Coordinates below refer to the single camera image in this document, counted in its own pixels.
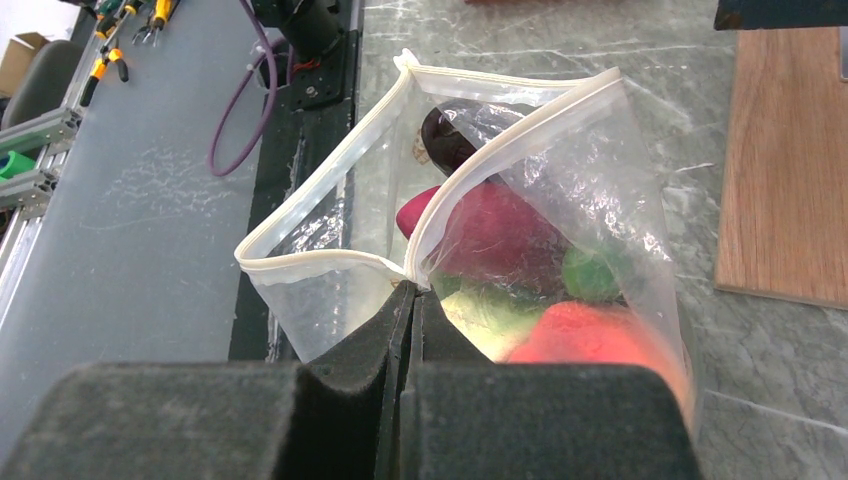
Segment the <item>dark red fake fruit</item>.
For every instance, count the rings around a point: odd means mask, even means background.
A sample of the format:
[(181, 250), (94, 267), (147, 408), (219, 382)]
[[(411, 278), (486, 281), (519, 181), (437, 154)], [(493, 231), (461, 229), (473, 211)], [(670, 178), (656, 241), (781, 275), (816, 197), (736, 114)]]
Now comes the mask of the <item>dark red fake fruit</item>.
[(507, 186), (486, 181), (454, 207), (425, 257), (429, 280), (447, 276), (553, 296), (566, 292), (566, 237)]

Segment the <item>white fake food pieces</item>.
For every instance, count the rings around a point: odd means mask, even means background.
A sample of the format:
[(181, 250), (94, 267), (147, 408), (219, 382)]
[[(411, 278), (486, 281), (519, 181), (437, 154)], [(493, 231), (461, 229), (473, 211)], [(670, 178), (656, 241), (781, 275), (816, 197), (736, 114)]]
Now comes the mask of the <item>white fake food pieces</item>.
[(462, 281), (441, 300), (452, 324), (487, 358), (506, 362), (551, 303), (496, 285)]

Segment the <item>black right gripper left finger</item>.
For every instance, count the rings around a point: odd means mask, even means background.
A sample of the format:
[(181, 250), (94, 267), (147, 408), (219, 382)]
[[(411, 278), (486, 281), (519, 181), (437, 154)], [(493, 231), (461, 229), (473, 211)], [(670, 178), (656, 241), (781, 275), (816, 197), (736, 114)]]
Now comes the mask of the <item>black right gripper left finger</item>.
[(382, 479), (415, 286), (318, 358), (100, 364), (48, 393), (5, 479)]

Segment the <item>dark purple fake eggplant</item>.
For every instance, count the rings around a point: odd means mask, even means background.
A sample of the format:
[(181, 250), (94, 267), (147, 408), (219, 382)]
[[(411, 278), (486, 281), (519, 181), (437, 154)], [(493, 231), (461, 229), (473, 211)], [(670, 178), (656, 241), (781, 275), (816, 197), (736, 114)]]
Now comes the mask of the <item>dark purple fake eggplant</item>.
[(453, 125), (459, 114), (479, 113), (479, 102), (445, 102), (433, 108), (424, 118), (420, 139), (435, 167), (447, 177), (458, 170), (477, 148)]

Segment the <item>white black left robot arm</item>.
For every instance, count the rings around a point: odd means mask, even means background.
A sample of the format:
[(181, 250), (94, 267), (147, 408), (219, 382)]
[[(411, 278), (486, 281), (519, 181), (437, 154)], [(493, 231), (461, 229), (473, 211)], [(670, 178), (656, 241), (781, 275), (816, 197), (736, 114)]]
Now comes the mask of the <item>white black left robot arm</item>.
[(303, 61), (327, 56), (344, 35), (336, 1), (252, 0), (251, 5), (257, 20), (278, 29)]

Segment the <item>red peach fake fruit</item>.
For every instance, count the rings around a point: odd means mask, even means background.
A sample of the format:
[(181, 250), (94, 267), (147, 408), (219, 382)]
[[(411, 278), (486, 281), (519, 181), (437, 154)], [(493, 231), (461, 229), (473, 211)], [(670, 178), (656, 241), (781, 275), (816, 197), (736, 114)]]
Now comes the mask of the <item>red peach fake fruit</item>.
[(696, 424), (693, 381), (668, 343), (633, 311), (566, 301), (547, 308), (510, 363), (637, 365), (655, 371), (674, 393), (687, 427)]

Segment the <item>wooden board stand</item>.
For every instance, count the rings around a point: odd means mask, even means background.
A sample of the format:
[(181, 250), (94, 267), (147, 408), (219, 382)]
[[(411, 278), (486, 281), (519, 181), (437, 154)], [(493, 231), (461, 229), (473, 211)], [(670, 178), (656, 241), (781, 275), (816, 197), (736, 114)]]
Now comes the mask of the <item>wooden board stand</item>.
[(737, 37), (714, 281), (847, 305), (847, 85), (834, 27)]

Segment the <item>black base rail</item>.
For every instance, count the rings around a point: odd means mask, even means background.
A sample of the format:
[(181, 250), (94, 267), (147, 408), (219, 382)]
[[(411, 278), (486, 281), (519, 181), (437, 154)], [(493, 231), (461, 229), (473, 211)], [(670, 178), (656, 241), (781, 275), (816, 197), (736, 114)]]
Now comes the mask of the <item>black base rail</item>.
[(286, 38), (272, 44), (276, 93), (267, 96), (248, 226), (256, 227), (303, 184), (355, 123), (362, 6), (336, 1), (344, 30), (327, 56), (303, 61)]

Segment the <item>clear zip top bag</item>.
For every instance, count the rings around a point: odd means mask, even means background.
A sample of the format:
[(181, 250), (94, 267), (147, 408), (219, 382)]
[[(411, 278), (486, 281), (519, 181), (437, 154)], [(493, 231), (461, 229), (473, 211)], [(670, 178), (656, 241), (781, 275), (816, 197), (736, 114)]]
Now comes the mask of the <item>clear zip top bag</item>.
[(660, 188), (622, 72), (533, 79), (394, 58), (388, 92), (234, 255), (311, 361), (403, 282), (497, 363), (632, 364), (697, 434)]

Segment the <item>aluminium frame rail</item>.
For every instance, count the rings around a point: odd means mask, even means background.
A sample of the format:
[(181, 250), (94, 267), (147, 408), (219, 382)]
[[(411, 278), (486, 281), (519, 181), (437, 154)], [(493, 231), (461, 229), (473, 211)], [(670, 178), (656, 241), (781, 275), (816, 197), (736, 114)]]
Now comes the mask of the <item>aluminium frame rail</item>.
[(1, 317), (16, 297), (82, 123), (61, 107), (1, 132)]

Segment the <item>green fake vegetable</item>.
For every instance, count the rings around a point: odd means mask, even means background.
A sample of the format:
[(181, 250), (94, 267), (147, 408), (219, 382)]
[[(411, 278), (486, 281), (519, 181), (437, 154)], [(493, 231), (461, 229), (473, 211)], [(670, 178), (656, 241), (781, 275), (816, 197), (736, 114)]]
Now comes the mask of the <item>green fake vegetable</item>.
[(565, 252), (561, 278), (567, 294), (588, 303), (617, 302), (621, 288), (606, 264), (596, 254), (571, 247)]

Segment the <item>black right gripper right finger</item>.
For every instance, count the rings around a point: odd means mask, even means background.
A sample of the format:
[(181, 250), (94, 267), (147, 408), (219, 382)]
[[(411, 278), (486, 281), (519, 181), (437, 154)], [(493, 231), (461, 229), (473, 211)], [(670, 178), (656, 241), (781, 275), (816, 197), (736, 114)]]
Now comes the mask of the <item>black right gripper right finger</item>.
[(411, 314), (404, 479), (698, 479), (670, 388), (644, 367), (489, 361), (431, 292)]

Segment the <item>yellow handled tools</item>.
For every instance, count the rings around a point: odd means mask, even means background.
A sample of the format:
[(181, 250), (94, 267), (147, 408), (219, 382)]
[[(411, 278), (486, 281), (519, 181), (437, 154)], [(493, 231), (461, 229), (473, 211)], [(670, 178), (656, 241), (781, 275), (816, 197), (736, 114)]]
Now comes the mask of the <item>yellow handled tools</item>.
[(95, 36), (101, 40), (101, 45), (83, 86), (80, 107), (91, 104), (109, 71), (115, 71), (120, 82), (129, 82), (124, 43), (155, 46), (179, 5), (179, 0), (105, 1), (96, 10)]

